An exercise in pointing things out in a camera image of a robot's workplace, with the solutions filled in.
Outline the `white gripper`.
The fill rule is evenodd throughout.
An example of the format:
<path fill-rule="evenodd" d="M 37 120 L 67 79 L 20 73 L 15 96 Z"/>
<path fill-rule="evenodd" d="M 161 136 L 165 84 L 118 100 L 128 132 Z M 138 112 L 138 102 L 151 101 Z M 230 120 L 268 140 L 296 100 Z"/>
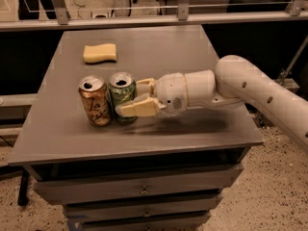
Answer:
<path fill-rule="evenodd" d="M 137 94 L 153 93 L 156 98 L 132 100 L 115 107 L 119 116 L 155 116 L 162 111 L 180 115 L 188 109 L 186 78 L 182 73 L 172 73 L 158 79 L 146 78 L 136 83 Z"/>

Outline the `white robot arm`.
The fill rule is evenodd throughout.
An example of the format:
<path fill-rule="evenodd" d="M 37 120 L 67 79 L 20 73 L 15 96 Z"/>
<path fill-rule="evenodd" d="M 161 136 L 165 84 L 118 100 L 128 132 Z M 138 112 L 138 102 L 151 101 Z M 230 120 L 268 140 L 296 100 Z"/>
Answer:
<path fill-rule="evenodd" d="M 137 82 L 137 97 L 115 107 L 120 116 L 180 114 L 191 108 L 233 108 L 247 103 L 297 145 L 308 150 L 308 101 L 271 80 L 248 60 L 228 55 L 213 70 L 171 73 Z"/>

